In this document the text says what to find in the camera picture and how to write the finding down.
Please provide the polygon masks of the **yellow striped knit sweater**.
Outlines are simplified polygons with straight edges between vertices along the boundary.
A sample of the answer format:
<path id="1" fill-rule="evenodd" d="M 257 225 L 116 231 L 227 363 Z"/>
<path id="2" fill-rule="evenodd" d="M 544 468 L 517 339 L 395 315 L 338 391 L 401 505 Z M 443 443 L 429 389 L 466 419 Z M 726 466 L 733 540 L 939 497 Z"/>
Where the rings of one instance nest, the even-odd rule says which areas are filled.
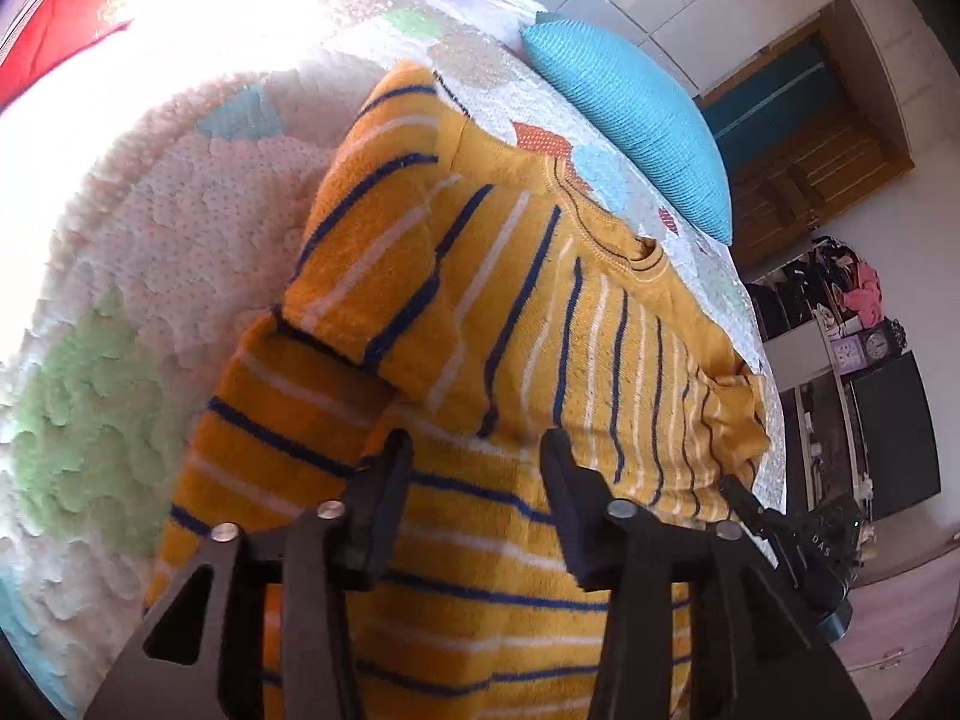
<path id="1" fill-rule="evenodd" d="M 394 429 L 413 475 L 386 575 L 348 603 L 374 718 L 581 718 L 607 600 L 563 564 L 539 472 L 560 427 L 617 495 L 718 522 L 770 444 L 761 385 L 657 242 L 560 158 L 506 145 L 425 67 L 373 89 L 301 254 L 195 429 L 158 559 L 285 525 Z"/>

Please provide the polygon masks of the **pink clothes pile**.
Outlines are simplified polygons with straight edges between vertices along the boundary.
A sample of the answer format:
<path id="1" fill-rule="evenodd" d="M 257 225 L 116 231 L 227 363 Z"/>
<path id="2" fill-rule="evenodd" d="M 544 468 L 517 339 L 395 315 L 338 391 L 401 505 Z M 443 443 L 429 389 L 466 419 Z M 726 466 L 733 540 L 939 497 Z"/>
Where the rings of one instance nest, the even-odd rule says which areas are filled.
<path id="1" fill-rule="evenodd" d="M 856 265 L 856 282 L 843 294 L 846 309 L 854 312 L 862 327 L 871 328 L 884 320 L 884 296 L 878 273 L 865 260 Z"/>

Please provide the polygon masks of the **black television screen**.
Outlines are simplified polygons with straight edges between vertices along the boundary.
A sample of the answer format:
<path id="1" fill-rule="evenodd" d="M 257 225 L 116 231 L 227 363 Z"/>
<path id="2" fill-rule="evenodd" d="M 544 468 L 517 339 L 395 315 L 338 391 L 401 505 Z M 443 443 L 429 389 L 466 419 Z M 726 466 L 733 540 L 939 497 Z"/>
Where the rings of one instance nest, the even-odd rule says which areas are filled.
<path id="1" fill-rule="evenodd" d="M 884 520 L 940 493 L 937 440 L 911 351 L 848 380 L 872 481 L 872 515 Z"/>

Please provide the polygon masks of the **purple square clock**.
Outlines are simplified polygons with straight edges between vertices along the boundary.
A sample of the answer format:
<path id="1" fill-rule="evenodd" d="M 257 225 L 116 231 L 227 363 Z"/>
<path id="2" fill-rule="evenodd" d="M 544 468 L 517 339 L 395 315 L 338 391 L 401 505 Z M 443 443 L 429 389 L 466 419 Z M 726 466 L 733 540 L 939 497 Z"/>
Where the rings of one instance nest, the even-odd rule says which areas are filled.
<path id="1" fill-rule="evenodd" d="M 862 371 L 871 364 L 859 335 L 833 338 L 830 344 L 832 345 L 832 355 L 836 362 L 836 369 L 842 376 L 849 376 L 854 372 Z"/>

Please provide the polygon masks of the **round dark alarm clock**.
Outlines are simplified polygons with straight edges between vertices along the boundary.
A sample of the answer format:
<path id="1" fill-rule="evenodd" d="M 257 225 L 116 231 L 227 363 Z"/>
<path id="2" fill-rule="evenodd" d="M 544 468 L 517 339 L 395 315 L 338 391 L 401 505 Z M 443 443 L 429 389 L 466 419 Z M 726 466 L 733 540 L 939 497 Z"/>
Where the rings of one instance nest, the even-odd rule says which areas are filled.
<path id="1" fill-rule="evenodd" d="M 871 364 L 898 355 L 896 338 L 885 325 L 867 328 L 861 333 L 862 349 Z"/>

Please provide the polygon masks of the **white shelving unit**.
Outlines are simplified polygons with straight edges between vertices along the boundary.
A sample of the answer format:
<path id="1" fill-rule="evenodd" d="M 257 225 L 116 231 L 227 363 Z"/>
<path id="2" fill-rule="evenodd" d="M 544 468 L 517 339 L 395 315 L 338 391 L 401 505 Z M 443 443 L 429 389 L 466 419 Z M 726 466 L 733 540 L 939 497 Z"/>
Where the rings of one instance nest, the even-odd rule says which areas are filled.
<path id="1" fill-rule="evenodd" d="M 781 401 L 786 431 L 786 511 L 804 514 L 851 493 L 862 511 L 861 567 L 848 600 L 853 619 L 835 649 L 877 718 L 903 709 L 958 622 L 958 533 L 931 535 L 923 507 L 875 520 L 872 481 L 848 380 L 911 351 L 885 314 L 898 355 L 842 376 L 833 338 L 867 328 L 846 309 L 861 257 L 828 236 L 781 257 L 747 284 Z"/>

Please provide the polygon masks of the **brown wooden door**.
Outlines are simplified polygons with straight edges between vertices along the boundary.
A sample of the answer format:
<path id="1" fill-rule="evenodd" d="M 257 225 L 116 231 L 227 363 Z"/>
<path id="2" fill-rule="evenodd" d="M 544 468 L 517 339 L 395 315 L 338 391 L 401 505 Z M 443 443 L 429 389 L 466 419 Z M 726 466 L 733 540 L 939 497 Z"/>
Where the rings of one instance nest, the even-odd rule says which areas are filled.
<path id="1" fill-rule="evenodd" d="M 748 271 L 908 174 L 896 101 L 866 30 L 822 13 L 697 98 L 732 192 Z"/>

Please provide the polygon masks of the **turquoise knit pillow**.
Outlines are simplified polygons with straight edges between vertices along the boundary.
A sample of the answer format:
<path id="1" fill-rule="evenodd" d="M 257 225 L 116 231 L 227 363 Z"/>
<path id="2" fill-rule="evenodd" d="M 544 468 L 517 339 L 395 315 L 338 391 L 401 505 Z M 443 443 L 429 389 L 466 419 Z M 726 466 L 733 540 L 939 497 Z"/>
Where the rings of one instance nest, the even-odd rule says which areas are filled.
<path id="1" fill-rule="evenodd" d="M 613 143 L 675 210 L 721 244 L 734 237 L 719 146 L 693 99 L 649 55 L 586 21 L 521 32 L 532 68 Z"/>

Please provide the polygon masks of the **heart patterned quilted bedspread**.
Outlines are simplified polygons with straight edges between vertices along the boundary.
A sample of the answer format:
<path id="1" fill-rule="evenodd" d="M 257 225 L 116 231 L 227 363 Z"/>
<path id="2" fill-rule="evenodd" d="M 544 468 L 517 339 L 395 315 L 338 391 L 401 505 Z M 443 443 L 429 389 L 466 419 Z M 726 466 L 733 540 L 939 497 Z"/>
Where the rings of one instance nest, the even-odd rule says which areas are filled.
<path id="1" fill-rule="evenodd" d="M 2 629 L 82 717 L 174 575 L 158 551 L 195 429 L 278 304 L 373 89 L 438 78 L 490 137 L 548 154 L 651 239 L 758 377 L 752 481 L 786 502 L 784 426 L 726 245 L 523 59 L 532 0 L 212 0 L 68 60 L 2 117 Z"/>

